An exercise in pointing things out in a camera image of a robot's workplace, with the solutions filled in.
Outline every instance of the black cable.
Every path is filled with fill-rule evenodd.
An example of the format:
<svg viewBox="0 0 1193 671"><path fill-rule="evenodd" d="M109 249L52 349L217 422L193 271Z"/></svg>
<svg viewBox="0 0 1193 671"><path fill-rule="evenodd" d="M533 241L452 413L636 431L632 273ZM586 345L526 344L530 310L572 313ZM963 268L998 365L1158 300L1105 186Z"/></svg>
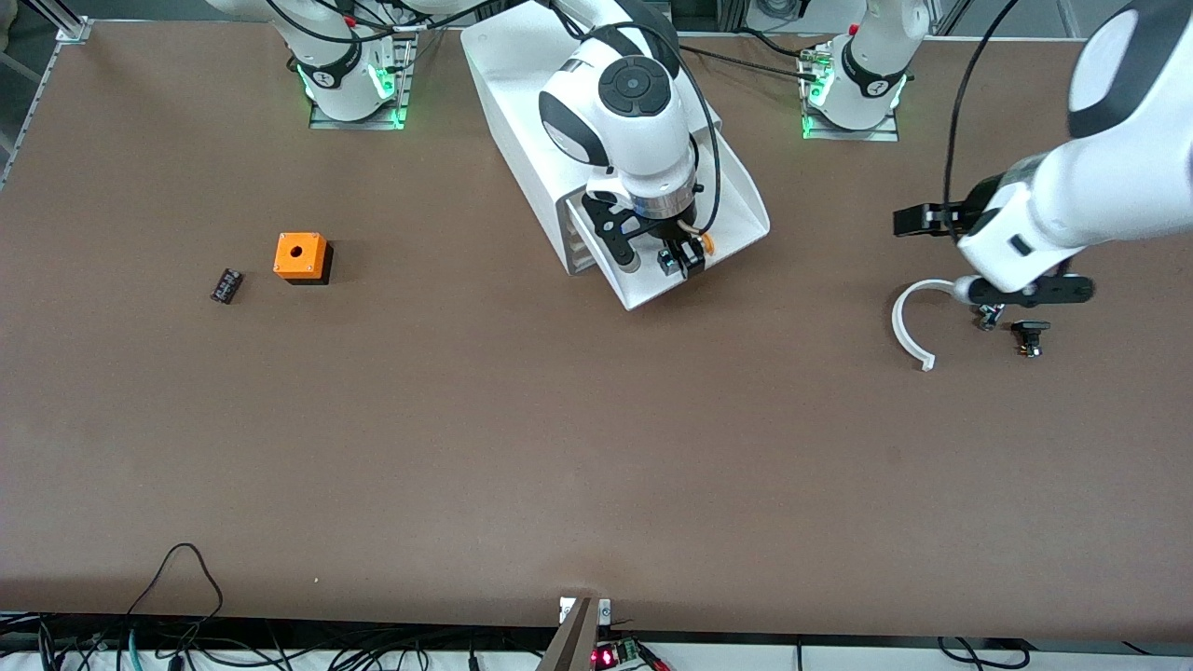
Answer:
<svg viewBox="0 0 1193 671"><path fill-rule="evenodd" d="M341 17L345 17L345 18L350 18L350 19L352 19L352 20L354 20L358 24L364 25L364 26L375 27L377 30L385 30L385 29L389 27L388 25L381 24L379 21L382 20L382 18L378 17L377 14L375 14L373 12L369 12L369 13L373 14L373 17L377 18L376 21L371 21L369 19L361 19L360 17L356 16L352 12L345 12L344 10L339 8L338 6L330 4L328 0L315 0L315 4L322 5L322 6L327 7L328 10L335 12L336 14L340 14ZM365 11L369 11L369 7L361 6L361 8L365 10Z"/></svg>
<svg viewBox="0 0 1193 671"><path fill-rule="evenodd" d="M762 44L766 44L767 48L769 48L772 51L775 51L778 54L783 54L784 56L791 56L792 59L798 59L799 57L799 51L793 51L791 49L786 49L784 47L780 47L778 43L775 43L773 39L771 39L769 37L767 37L766 33L762 32L762 31L760 31L760 30L754 30L754 29L752 29L749 26L744 26L743 25L740 29L737 29L737 32L742 32L742 33L746 33L746 35L753 35L754 37L761 39Z"/></svg>
<svg viewBox="0 0 1193 671"><path fill-rule="evenodd" d="M945 227L948 229L948 236L953 239L953 242L958 242L960 236L957 235L957 228L953 226L953 214L948 207L948 198L952 195L953 189L953 154L957 150L957 121L962 116L962 100L965 99L965 90L969 87L970 75L973 74L973 67L977 66L977 60L982 57L982 51L985 51L985 45L990 43L990 38L994 37L994 31L999 29L1002 19L1007 18L1010 10L1015 8L1019 0L1008 0L999 12L999 16L994 18L990 23L990 27L985 29L985 35L977 43L977 48L973 49L973 55L970 56L969 64L965 66L965 74L962 75L962 84L957 87L957 99L953 100L953 117L948 123L948 149L945 153L945 195L941 199L941 209L945 215Z"/></svg>
<svg viewBox="0 0 1193 671"><path fill-rule="evenodd" d="M969 644L965 639L960 636L953 636L957 642L962 644L969 657L960 657L959 654L953 654L948 648L945 647L945 636L937 636L937 646L940 647L940 652L945 653L945 657L952 659L953 661L960 661L962 664L972 664L977 671L983 671L984 667L990 669L1003 669L1005 671L1018 671L1019 669L1026 667L1032 663L1032 653L1027 648L1020 650L1024 653L1024 658L1014 664L1003 664L1001 661L990 661L989 659L982 659L973 651L973 646Z"/></svg>
<svg viewBox="0 0 1193 671"><path fill-rule="evenodd" d="M474 5L472 7L469 7L468 10L464 10L462 12L456 12L455 14L452 14L452 16L445 18L445 19L439 19L438 21L431 21L431 23L427 24L427 27L443 27L443 26L445 26L445 25L447 25L447 24L450 24L452 21L459 20L459 19L462 19L462 18L471 14L472 12L475 12L475 11L482 8L482 7L488 7L489 5L496 5L497 2L505 2L505 1L506 0L484 0L484 2L481 2L480 5ZM404 26L415 25L415 24L419 23L419 20L421 20L421 19L415 19L414 21L407 21L407 23L404 23L402 25L404 25Z"/></svg>
<svg viewBox="0 0 1193 671"><path fill-rule="evenodd" d="M157 586L157 580L160 580L161 574L166 572L166 564L169 562L169 558L174 556L174 553L183 548L186 548L192 553L194 553L194 559L199 560L199 568L203 571L203 577L208 579L208 583L211 585L211 589L215 590L216 592L216 607L211 610L209 615L203 616L203 620L211 620L220 612L221 609L223 609L223 590L220 589L220 583L216 583L216 579L211 577L211 571L208 568L208 562L206 560L203 559L203 553L199 552L199 548L194 547L194 543L181 542L181 543L175 543L174 547L166 550L166 556L162 558L161 564L157 566L157 572L153 574L153 579L149 580L149 584L146 585L144 590L141 590L141 593L132 602L132 605L130 605L129 609L124 611L125 618L132 615L132 611L136 610L138 605L141 605L141 602L144 601L147 596L149 596L149 592L152 592L155 586Z"/></svg>
<svg viewBox="0 0 1193 671"><path fill-rule="evenodd" d="M361 10L364 10L365 12L369 12L369 16L370 16L370 17L372 17L373 19L376 19L378 24L383 24L383 25L385 24L385 19L381 18L381 14L378 14L377 12L375 12L375 11L370 10L370 8L369 8L367 6L365 6L365 4L364 4L364 2L361 2L360 0L353 0L352 5L353 5L354 7L360 7L360 8L361 8Z"/></svg>
<svg viewBox="0 0 1193 671"><path fill-rule="evenodd" d="M506 635L502 635L501 638L502 638L502 639L503 639L503 640L505 640L505 641L506 641L507 644L509 644L509 645L514 646L515 648L518 648L518 650L520 650L520 651L523 651L523 652L528 652L528 653L533 654L534 657L537 657L537 658L539 658L539 659L543 659L543 653L542 653L542 652L539 652L539 651L537 651L537 650L534 650L534 648L532 648L532 647L527 647L527 646L524 646L524 645L521 645L520 642L515 641L515 640L513 639L513 636L506 636Z"/></svg>
<svg viewBox="0 0 1193 671"><path fill-rule="evenodd" d="M333 44L364 44L365 42L376 42L378 39L384 39L387 37L394 35L395 32L397 32L392 27L385 27L385 30L383 30L382 32L378 32L378 33L375 33L375 35L370 35L367 37L357 37L357 36L353 36L353 37L332 37L330 35L321 35L319 32L315 32L314 30L310 30L309 27L307 27L304 25L302 25L301 23L293 20L293 18L290 14L288 14L288 13L285 13L285 12L282 11L282 7L278 7L278 4L274 2L274 0L265 0L265 4L268 5L270 8L272 8L274 12L277 12L278 16L282 17L282 20L284 20L288 24L290 24L298 32L302 32L304 35L309 35L310 37L314 37L316 39L322 39L323 42L330 42Z"/></svg>
<svg viewBox="0 0 1193 671"><path fill-rule="evenodd" d="M30 617L35 617L35 615L32 612L23 612L20 615L14 615L12 617L8 617L7 620L0 620L0 629L6 629L10 624L14 624L17 622L20 622L21 620L29 620ZM0 634L6 634L6 633L7 632L5 630L0 630Z"/></svg>
<svg viewBox="0 0 1193 671"><path fill-rule="evenodd" d="M354 632L345 632L342 634L338 634L338 635L332 636L329 639L324 639L324 640L322 640L322 641L320 641L320 642L317 642L317 644L315 644L315 645L313 645L310 647L303 648L303 650L301 650L301 651L298 651L298 652L296 652L293 654L284 655L282 659L273 659L273 658L266 655L265 653L262 653L261 651L254 648L253 646L251 646L248 644L243 644L243 642L237 641L235 639L198 636L198 638L194 639L194 641L196 642L199 642L199 641L202 641L202 642L215 642L215 644L223 644L223 645L230 644L230 645L240 647L241 650L245 650L245 651L248 651L248 652L253 652L253 653L255 653L258 657L260 657L264 660L264 661L239 661L239 660L233 660L233 659L223 659L223 658L216 657L215 654L208 652L206 650L204 650L202 647L198 648L198 651L199 651L200 654L203 654L204 657L206 657L208 659L210 659L211 661L214 661L216 664L221 664L221 665L224 665L224 666L231 666L231 667L235 667L235 669L261 669L264 666L278 666L280 669L280 664L284 660L297 659L297 658L299 658L299 657L302 657L304 654L309 654L309 653L311 653L311 652L314 652L316 650L322 650L328 644L332 644L332 642L335 642L335 641L341 641L341 640L347 639L350 636L354 636L354 635L359 635L359 634L372 634L372 635L370 635L370 636L367 636L365 639L361 639L360 641L356 641L356 642L352 642L352 644L345 644L344 648L341 648L341 653L346 653L347 648L351 648L351 647L364 647L366 641L377 640L377 639L381 639L381 638L383 638L383 636L385 636L388 634L395 634L395 633L400 633L400 632L402 632L402 629L397 628L397 627L381 627L381 628L375 628L375 629L359 629L359 630L354 630ZM178 636L166 635L166 638L178 638Z"/></svg>
<svg viewBox="0 0 1193 671"><path fill-rule="evenodd" d="M42 671L57 671L54 667L54 635L42 617L37 618L37 655L42 663Z"/></svg>
<svg viewBox="0 0 1193 671"><path fill-rule="evenodd" d="M796 70L785 70L783 68L772 68L771 66L764 66L762 63L752 63L750 61L743 61L741 59L734 59L733 56L725 56L724 54L715 54L712 51L705 51L704 49L697 49L696 47L688 47L686 44L680 44L680 49L685 51L691 51L692 54L699 54L701 56L707 56L710 59L716 59L718 61L724 61L727 63L734 63L737 66L754 68L756 70L781 74L786 76L793 76L796 79L802 79L804 81L816 81L816 75L811 73L802 73Z"/></svg>
<svg viewBox="0 0 1193 671"><path fill-rule="evenodd" d="M576 24L576 21L571 20L571 17L564 13L558 5L551 2L551 11L555 12L560 23L563 24L563 30L567 31L569 37L573 39L583 39L585 31Z"/></svg>
<svg viewBox="0 0 1193 671"><path fill-rule="evenodd" d="M1142 647L1139 647L1139 646L1137 646L1137 645L1132 645L1132 644L1130 644L1130 642L1127 642L1127 641L1119 641L1119 642L1120 642L1120 644L1123 644L1123 645L1125 645L1126 647L1129 647L1129 648L1133 650L1135 652L1137 652L1137 653L1139 653L1139 654L1146 654L1146 655L1149 655L1149 657L1150 657L1150 655L1152 654L1152 653L1150 653L1150 652L1148 652L1148 651L1143 650Z"/></svg>
<svg viewBox="0 0 1193 671"><path fill-rule="evenodd" d="M481 660L476 658L476 636L468 639L468 671L481 671Z"/></svg>
<svg viewBox="0 0 1193 671"><path fill-rule="evenodd" d="M290 665L290 659L286 658L286 651L282 650L282 644L278 642L278 635L273 633L273 626L270 621L265 621L265 628L270 632L270 639L273 640L273 647L278 648L278 654L282 655L282 661L286 665L286 671L295 671L295 667Z"/></svg>

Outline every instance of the cable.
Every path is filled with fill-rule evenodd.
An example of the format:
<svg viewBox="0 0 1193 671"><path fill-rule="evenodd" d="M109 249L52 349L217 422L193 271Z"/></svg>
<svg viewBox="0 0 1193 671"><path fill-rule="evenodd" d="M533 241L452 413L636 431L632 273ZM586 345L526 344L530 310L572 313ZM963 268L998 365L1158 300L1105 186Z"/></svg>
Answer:
<svg viewBox="0 0 1193 671"><path fill-rule="evenodd" d="M660 659L659 655L655 654L653 650L643 645L642 641L639 641L638 639L633 639L633 642L638 645L638 657L641 657L642 661L650 667L650 671L672 671L670 666L668 666L666 661Z"/></svg>
<svg viewBox="0 0 1193 671"><path fill-rule="evenodd" d="M567 31L569 37L573 39L583 39L585 31L576 24L576 21L571 20L571 17L564 13L558 5L551 2L551 11L555 12L556 18L560 19L561 24L563 24L563 30Z"/></svg>
<svg viewBox="0 0 1193 671"><path fill-rule="evenodd" d="M1152 654L1152 653L1150 653L1150 652L1148 652L1148 651L1143 650L1142 647L1139 647L1139 646L1137 646L1137 645L1132 645L1132 644L1130 644L1130 642L1127 642L1127 641L1119 641L1119 642L1120 642L1120 644L1123 644L1123 645L1125 645L1126 647L1129 647L1129 648L1133 650L1135 652L1137 652L1137 653L1139 653L1139 654L1146 654L1146 655L1149 655L1149 657L1150 657L1150 655Z"/></svg>
<svg viewBox="0 0 1193 671"><path fill-rule="evenodd" d="M718 61L724 61L727 63L734 63L737 66L754 68L756 70L781 74L786 76L793 76L796 79L802 79L804 81L816 81L816 75L811 73L802 73L796 70L785 70L783 68L772 68L771 66L764 66L762 63L752 63L749 61L743 61L741 59L734 59L733 56L725 56L724 54L715 54L712 51L705 51L704 49L697 49L696 47L688 47L686 44L680 44L680 49L685 51L691 51L692 54L699 54L701 56L707 56L710 59L716 59Z"/></svg>
<svg viewBox="0 0 1193 671"><path fill-rule="evenodd" d="M169 561L169 558L173 556L175 552L183 548L186 548L192 553L194 553L194 559L199 560L199 568L203 571L203 577L208 579L208 583L211 585L211 589L215 590L216 592L216 607L211 610L209 615L203 616L203 620L211 620L220 612L221 609L223 609L223 590L220 589L220 583L216 583L216 579L211 577L211 571L208 568L208 562L206 560L203 559L203 553L199 552L199 548L194 547L194 543L181 542L181 543L175 543L174 547L166 550L166 556L162 558L161 564L157 566L157 572L153 574L153 579L149 580L149 584L146 585L144 590L141 590L141 595L138 595L137 598L132 602L132 605L130 605L129 609L124 611L125 618L132 615L132 611L136 610L138 605L141 605L141 602L144 601L147 596L149 596L149 592L152 592L155 586L157 586L157 580L160 580L161 574L165 573L166 564Z"/></svg>
<svg viewBox="0 0 1193 671"><path fill-rule="evenodd" d="M1024 669L1032 663L1032 653L1027 648L1020 650L1020 652L1024 653L1024 658L1021 660L1014 664L1003 664L1001 661L990 661L989 659L982 659L981 657L977 655L976 652L973 652L973 646L971 646L969 641L966 641L960 636L953 636L953 638L957 639L959 644L962 644L962 647L965 648L965 652L969 654L969 657L960 657L958 654L953 654L952 652L950 652L948 648L945 647L945 636L937 636L937 646L940 647L940 652L945 653L945 657L952 659L953 661L960 661L962 664L972 664L973 667L977 669L977 671L983 671L984 667L987 666L989 666L990 669L1003 669L1005 671L1018 671L1019 669Z"/></svg>
<svg viewBox="0 0 1193 671"><path fill-rule="evenodd" d="M384 25L384 24L385 24L385 19L381 18L381 14L378 14L377 12L375 12L375 11L370 10L370 8L369 8L369 7L367 7L367 6L366 6L366 5L364 4L364 2L361 2L360 0L353 0L353 2L352 2L352 4L353 4L353 6L354 6L354 7L360 7L360 8L361 8L361 10L364 10L365 12L369 12L369 16L370 16L370 17L372 17L372 18L375 18L375 19L377 19L377 23L378 23L378 24L382 24L382 25Z"/></svg>
<svg viewBox="0 0 1193 671"><path fill-rule="evenodd" d="M502 634L501 639L505 640L507 644L514 646L515 648L523 651L523 652L528 652L528 653L533 654L534 657L537 657L539 659L543 659L543 653L542 652L539 652L539 651L537 651L537 650L534 650L532 647L527 647L527 646L524 646L524 645L519 644L512 636L506 636L506 635Z"/></svg>
<svg viewBox="0 0 1193 671"><path fill-rule="evenodd" d="M957 99L953 100L953 116L948 123L948 148L945 153L945 195L941 199L941 209L945 215L945 227L948 229L948 236L953 239L954 244L960 241L960 236L957 235L957 227L953 226L953 214L948 207L948 198L952 195L953 187L953 155L957 150L957 121L962 116L962 100L965 99L965 90L969 87L970 75L973 74L973 67L977 66L977 60L982 57L982 51L985 51L985 45L990 43L990 38L994 37L994 31L999 30L1002 19L1007 18L1007 14L1018 4L1019 0L1008 0L1002 11L999 12L999 16L990 23L990 27L985 29L985 35L977 43L973 55L970 56L969 64L965 66L965 74L962 75L962 82L957 87Z"/></svg>
<svg viewBox="0 0 1193 671"><path fill-rule="evenodd" d="M143 669L141 669L141 655L137 654L136 629L129 629L129 658L132 659L132 671L144 671Z"/></svg>
<svg viewBox="0 0 1193 671"><path fill-rule="evenodd" d="M475 5L475 6L469 7L468 10L464 10L462 12L456 12L455 14L452 14L452 16L445 18L445 19L439 19L438 21L431 21L431 23L427 24L427 27L443 27L443 26L445 26L445 25L447 25L447 24L450 24L450 23L452 23L455 20L462 19L462 18L471 14L472 12L475 12L475 11L482 8L482 7L488 7L489 5L496 5L497 2L505 2L505 1L506 0L484 0L484 2L481 2L480 5ZM402 25L403 26L414 25L414 24L419 23L420 20L422 20L422 19L415 19L413 23L412 21L407 21L407 23L404 23Z"/></svg>
<svg viewBox="0 0 1193 671"><path fill-rule="evenodd" d="M360 17L356 16L353 12L345 12L344 10L339 8L338 6L328 2L328 0L315 0L315 4L316 5L322 5L323 7L327 7L328 10L335 12L336 14L340 14L341 17L344 17L346 19L352 19L354 23L358 23L358 24L364 25L364 26L373 27L373 29L377 29L377 30L385 30L385 29L389 27L388 25L381 24L379 23L381 21L381 17L378 17L376 13L369 11L369 8L365 7L365 6L363 6L363 5L360 5L360 2L357 2L357 5L360 5L360 7L363 10L365 10L370 14L372 14L377 19L377 21L371 21L369 19L361 19Z"/></svg>
<svg viewBox="0 0 1193 671"><path fill-rule="evenodd" d="M316 39L322 39L323 42L330 42L333 44L364 44L365 42L376 42L378 39L384 39L397 32L396 30L394 30L392 26L387 26L382 32L370 35L367 37L357 37L357 36L332 37L330 35L321 35L319 32L315 32L314 30L310 30L309 27L296 21L290 14L283 12L282 7L278 7L278 4L274 0L265 0L265 4L268 5L274 12L277 12L278 16L282 17L282 20L290 24L298 32L309 35L310 37L314 37Z"/></svg>
<svg viewBox="0 0 1193 671"><path fill-rule="evenodd" d="M746 35L753 35L754 37L756 37L760 41L762 41L762 44L766 44L767 48L769 48L772 51L775 51L778 54L783 54L784 56L791 56L792 59L798 59L799 57L799 54L801 54L799 51L793 51L791 49L786 49L784 47L780 47L778 43L775 43L773 39L771 39L769 37L767 37L766 33L762 32L762 31L760 31L760 30L754 30L754 29L752 29L749 26L744 26L743 25L740 29L737 29L737 32L742 32L742 33L746 33Z"/></svg>
<svg viewBox="0 0 1193 671"><path fill-rule="evenodd" d="M265 628L270 632L270 639L273 640L273 647L278 648L278 654L282 655L282 661L286 665L286 671L295 671L295 667L290 665L290 660L286 658L286 651L282 650L282 644L278 642L278 635L273 633L273 626L270 621L265 621Z"/></svg>

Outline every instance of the green led light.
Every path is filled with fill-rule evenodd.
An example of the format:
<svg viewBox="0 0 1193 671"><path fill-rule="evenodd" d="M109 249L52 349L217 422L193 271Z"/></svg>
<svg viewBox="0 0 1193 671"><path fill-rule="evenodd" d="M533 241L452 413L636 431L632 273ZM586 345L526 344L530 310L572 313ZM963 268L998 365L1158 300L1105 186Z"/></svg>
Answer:
<svg viewBox="0 0 1193 671"><path fill-rule="evenodd" d="M895 98L891 100L892 110L898 106L898 97L903 94L904 86L907 86L907 75L903 75L903 79L901 79L898 84L895 85Z"/></svg>
<svg viewBox="0 0 1193 671"><path fill-rule="evenodd" d="M377 96L389 98L394 94L394 75L382 68L369 68L366 72L369 73L369 78L373 80Z"/></svg>
<svg viewBox="0 0 1193 671"><path fill-rule="evenodd" d="M307 79L307 73L304 73L304 72L302 72L302 69L299 69L298 70L298 79L302 80L302 87L303 87L303 91L307 93L307 97L310 98L311 100L314 100L315 99L315 94L310 92L310 80Z"/></svg>

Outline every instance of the metal mounting plate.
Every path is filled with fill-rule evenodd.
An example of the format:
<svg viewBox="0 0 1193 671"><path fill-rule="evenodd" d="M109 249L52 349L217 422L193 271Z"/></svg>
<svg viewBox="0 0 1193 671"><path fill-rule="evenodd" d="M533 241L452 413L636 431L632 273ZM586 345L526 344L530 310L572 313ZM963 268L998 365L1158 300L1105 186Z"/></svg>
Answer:
<svg viewBox="0 0 1193 671"><path fill-rule="evenodd" d="M568 612L571 611L571 607L575 605L576 597L560 597L560 624L567 620ZM613 602L610 599L598 599L596 603L598 616L596 623L601 627L608 627L613 623Z"/></svg>
<svg viewBox="0 0 1193 671"><path fill-rule="evenodd" d="M419 32L397 33L392 36L394 56L390 63L398 69L394 74L394 97L376 112L360 121L338 121L328 117L316 105L310 106L310 128L317 130L402 130L406 128L406 112L410 105L410 87L414 84L414 61L419 54Z"/></svg>
<svg viewBox="0 0 1193 671"><path fill-rule="evenodd" d="M816 50L827 49L827 44L816 47ZM796 66L801 73L810 73L821 76L816 63L806 63L803 60ZM799 115L803 121L804 140L854 140L867 142L897 142L898 127L895 123L895 110L886 113L886 117L867 130L848 130L828 121L820 110L808 104L809 91L816 84L799 80Z"/></svg>

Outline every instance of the floor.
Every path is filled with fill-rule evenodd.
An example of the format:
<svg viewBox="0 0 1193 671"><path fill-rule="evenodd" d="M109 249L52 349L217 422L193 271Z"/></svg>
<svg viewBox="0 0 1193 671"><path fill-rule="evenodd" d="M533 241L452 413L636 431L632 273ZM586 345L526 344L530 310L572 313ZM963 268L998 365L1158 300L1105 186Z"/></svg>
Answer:
<svg viewBox="0 0 1193 671"><path fill-rule="evenodd" d="M228 17L214 10L204 0L67 0L75 13L94 19L147 19L147 20L220 20ZM54 51L57 30L26 5L17 10L17 21L10 31L8 49L5 51L37 73ZM16 138L25 121L25 112L37 90L16 72L0 67L0 133ZM0 160L7 159L0 149Z"/></svg>
<svg viewBox="0 0 1193 671"><path fill-rule="evenodd" d="M752 0L747 23L766 31L833 33L861 18L866 0L811 0L802 19L772 17ZM953 0L937 0L948 6ZM81 16L94 19L220 20L228 17L204 0L67 0ZM1087 37L1125 0L1022 0L1007 16L997 35L1007 37ZM792 0L767 0L772 7L793 6ZM1003 5L1001 0L976 0L958 23L954 35L981 35ZM12 26L7 54L41 73L54 50L55 29L21 5ZM0 134L16 138L37 85L0 67ZM0 148L0 160L6 159Z"/></svg>

